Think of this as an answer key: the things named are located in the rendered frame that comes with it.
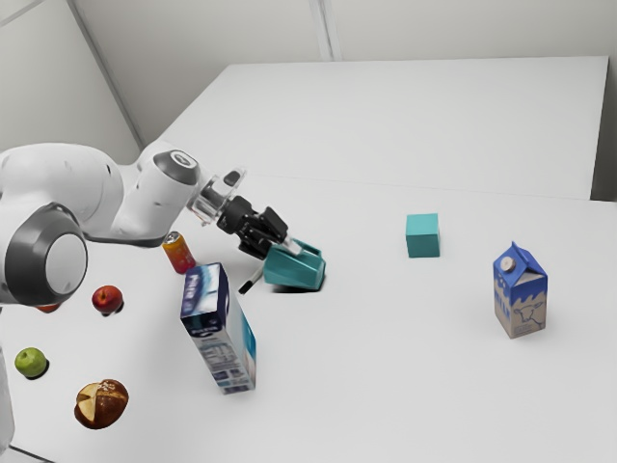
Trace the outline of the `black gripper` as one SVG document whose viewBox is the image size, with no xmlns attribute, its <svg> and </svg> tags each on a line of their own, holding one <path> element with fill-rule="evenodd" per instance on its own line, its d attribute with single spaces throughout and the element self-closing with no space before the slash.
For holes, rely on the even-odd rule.
<svg viewBox="0 0 617 463">
<path fill-rule="evenodd" d="M 288 226 L 271 207 L 257 213 L 242 196 L 235 196 L 224 207 L 217 226 L 227 234 L 240 238 L 238 249 L 254 258 L 264 260 L 273 244 L 281 244 L 292 256 L 313 252 L 307 243 L 287 235 Z"/>
</svg>

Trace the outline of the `teal faceted mug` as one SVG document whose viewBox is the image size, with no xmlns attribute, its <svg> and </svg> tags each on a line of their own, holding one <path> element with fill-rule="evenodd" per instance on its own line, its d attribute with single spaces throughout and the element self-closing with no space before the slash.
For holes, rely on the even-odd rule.
<svg viewBox="0 0 617 463">
<path fill-rule="evenodd" d="M 282 245 L 272 245 L 263 264 L 267 284 L 319 290 L 325 278 L 326 261 L 322 252 L 296 240 L 301 252 L 290 254 Z"/>
</svg>

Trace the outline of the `white pen with black cap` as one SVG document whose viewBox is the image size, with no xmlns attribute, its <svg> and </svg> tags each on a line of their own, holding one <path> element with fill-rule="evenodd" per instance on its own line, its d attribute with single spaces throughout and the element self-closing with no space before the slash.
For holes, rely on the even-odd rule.
<svg viewBox="0 0 617 463">
<path fill-rule="evenodd" d="M 246 294 L 262 277 L 263 269 L 259 267 L 254 274 L 238 289 L 240 294 Z"/>
</svg>

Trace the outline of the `tall blue white carton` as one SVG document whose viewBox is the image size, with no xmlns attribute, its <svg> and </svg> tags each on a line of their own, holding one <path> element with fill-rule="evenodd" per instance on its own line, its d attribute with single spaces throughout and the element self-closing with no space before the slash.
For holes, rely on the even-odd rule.
<svg viewBox="0 0 617 463">
<path fill-rule="evenodd" d="M 255 335 L 221 263 L 187 271 L 180 319 L 223 394 L 255 388 Z"/>
</svg>

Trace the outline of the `orange drink can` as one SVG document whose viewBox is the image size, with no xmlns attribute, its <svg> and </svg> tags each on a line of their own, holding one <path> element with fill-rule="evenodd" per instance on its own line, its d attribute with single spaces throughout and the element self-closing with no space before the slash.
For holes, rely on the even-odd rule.
<svg viewBox="0 0 617 463">
<path fill-rule="evenodd" d="M 185 274 L 196 266 L 196 261 L 181 233 L 170 231 L 162 242 L 162 248 L 174 271 Z"/>
</svg>

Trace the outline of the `teal cube block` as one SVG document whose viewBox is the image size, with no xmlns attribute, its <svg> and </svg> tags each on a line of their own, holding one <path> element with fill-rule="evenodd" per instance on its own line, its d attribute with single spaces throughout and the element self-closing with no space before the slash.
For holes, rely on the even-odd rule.
<svg viewBox="0 0 617 463">
<path fill-rule="evenodd" d="M 409 214 L 405 236 L 410 258 L 438 258 L 441 255 L 437 213 Z"/>
</svg>

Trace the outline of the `red apple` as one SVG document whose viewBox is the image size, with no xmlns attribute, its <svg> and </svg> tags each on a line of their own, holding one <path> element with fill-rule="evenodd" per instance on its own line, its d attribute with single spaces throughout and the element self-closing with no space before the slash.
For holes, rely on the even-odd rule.
<svg viewBox="0 0 617 463">
<path fill-rule="evenodd" d="M 103 315 L 116 313 L 124 304 L 122 292 L 116 286 L 101 286 L 94 291 L 92 304 Z"/>
</svg>

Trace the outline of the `blue gable-top milk carton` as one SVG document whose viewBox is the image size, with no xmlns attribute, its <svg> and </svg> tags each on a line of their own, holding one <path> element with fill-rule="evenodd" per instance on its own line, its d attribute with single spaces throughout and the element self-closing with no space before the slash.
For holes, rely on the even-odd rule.
<svg viewBox="0 0 617 463">
<path fill-rule="evenodd" d="M 510 339 L 546 327 L 548 274 L 526 249 L 512 242 L 493 263 L 495 314 Z"/>
</svg>

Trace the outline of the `brown pretzel bun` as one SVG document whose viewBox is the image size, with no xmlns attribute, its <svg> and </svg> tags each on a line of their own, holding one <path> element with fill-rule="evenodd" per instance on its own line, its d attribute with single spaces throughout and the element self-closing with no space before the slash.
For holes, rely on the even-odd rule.
<svg viewBox="0 0 617 463">
<path fill-rule="evenodd" d="M 120 381 L 103 379 L 84 386 L 78 392 L 74 417 L 89 429 L 102 429 L 120 418 L 128 400 L 128 391 Z"/>
</svg>

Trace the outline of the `green apple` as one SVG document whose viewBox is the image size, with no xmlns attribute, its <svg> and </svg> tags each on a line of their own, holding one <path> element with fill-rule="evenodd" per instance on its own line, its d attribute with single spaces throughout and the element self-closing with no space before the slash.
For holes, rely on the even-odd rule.
<svg viewBox="0 0 617 463">
<path fill-rule="evenodd" d="M 48 368 L 47 358 L 36 347 L 26 347 L 20 350 L 15 355 L 13 364 L 17 371 L 27 379 L 42 376 Z"/>
</svg>

